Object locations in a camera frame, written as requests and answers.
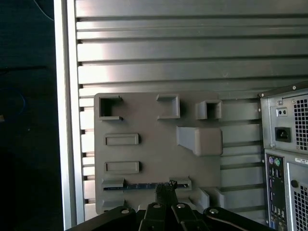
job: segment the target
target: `computer tower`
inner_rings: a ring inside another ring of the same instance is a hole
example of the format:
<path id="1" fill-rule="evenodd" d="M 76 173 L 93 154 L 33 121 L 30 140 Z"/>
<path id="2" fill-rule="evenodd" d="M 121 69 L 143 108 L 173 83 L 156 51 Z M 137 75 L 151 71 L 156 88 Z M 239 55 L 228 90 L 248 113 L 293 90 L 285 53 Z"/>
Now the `computer tower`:
<path id="1" fill-rule="evenodd" d="M 308 231 L 308 82 L 260 97 L 269 226 Z"/>

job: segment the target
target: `dark background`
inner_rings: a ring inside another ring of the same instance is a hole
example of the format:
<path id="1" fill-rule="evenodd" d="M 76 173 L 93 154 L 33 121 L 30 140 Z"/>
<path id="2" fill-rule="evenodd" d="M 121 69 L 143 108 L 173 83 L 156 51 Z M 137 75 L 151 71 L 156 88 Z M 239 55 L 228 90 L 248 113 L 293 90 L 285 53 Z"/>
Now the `dark background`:
<path id="1" fill-rule="evenodd" d="M 54 18 L 53 0 L 37 2 Z M 54 22 L 33 0 L 2 0 L 0 24 L 0 115 L 8 119 L 0 123 L 2 199 L 9 224 L 17 231 L 62 230 Z M 23 106 L 19 92 L 26 108 L 15 117 Z"/>

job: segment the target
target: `metal slatted panel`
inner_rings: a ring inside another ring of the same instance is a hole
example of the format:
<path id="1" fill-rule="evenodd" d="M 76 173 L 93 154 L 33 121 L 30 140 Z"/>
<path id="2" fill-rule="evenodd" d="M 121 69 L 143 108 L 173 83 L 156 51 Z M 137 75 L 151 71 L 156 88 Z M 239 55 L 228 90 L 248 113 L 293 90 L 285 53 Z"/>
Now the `metal slatted panel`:
<path id="1" fill-rule="evenodd" d="M 228 209 L 264 222 L 257 93 L 307 79 L 308 2 L 68 0 L 68 8 L 77 16 L 69 19 L 77 205 L 87 202 L 78 222 L 96 215 L 93 96 L 180 90 L 224 100 L 221 191 Z"/>

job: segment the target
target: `ventilation grille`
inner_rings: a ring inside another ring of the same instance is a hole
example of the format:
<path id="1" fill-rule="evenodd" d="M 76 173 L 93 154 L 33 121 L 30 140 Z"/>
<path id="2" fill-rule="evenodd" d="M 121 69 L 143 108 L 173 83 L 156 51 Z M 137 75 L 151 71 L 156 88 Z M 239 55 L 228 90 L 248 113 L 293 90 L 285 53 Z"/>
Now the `ventilation grille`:
<path id="1" fill-rule="evenodd" d="M 296 231 L 308 230 L 308 188 L 300 186 L 300 192 L 294 192 Z"/>
<path id="2" fill-rule="evenodd" d="M 308 150 L 308 99 L 297 100 L 294 105 L 296 145 L 300 150 Z"/>

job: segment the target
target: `blue cable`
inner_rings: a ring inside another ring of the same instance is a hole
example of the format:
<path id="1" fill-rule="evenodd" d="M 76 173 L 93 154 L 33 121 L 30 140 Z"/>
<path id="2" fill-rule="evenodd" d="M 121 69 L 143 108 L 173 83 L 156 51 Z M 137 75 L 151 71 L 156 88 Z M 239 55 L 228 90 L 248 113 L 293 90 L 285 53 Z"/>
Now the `blue cable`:
<path id="1" fill-rule="evenodd" d="M 20 116 L 20 114 L 21 114 L 22 112 L 24 112 L 24 110 L 25 110 L 25 108 L 26 108 L 26 99 L 25 99 L 25 97 L 22 95 L 22 93 L 21 93 L 19 90 L 15 89 L 15 88 L 0 88 L 0 91 L 2 91 L 2 90 L 12 90 L 12 91 L 15 91 L 15 92 L 22 98 L 22 100 L 23 100 L 23 106 L 22 106 L 22 108 L 20 109 L 20 111 L 19 111 L 17 114 L 15 114 L 14 116 L 11 116 L 11 117 L 9 117 L 9 118 L 5 118 L 5 120 L 2 122 L 2 123 L 4 123 L 4 122 L 8 122 L 8 121 L 10 121 L 10 120 L 16 119 L 18 116 Z"/>

